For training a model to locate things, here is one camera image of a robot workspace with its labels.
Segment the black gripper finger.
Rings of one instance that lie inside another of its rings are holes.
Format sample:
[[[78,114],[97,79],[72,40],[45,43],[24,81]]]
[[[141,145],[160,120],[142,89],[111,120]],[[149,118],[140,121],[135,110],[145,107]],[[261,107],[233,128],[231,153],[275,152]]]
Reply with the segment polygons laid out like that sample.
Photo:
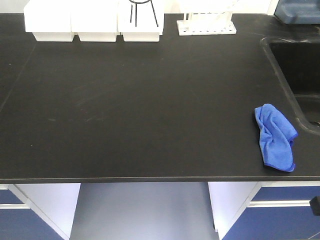
[[[320,196],[315,196],[309,201],[312,213],[315,216],[320,215]]]

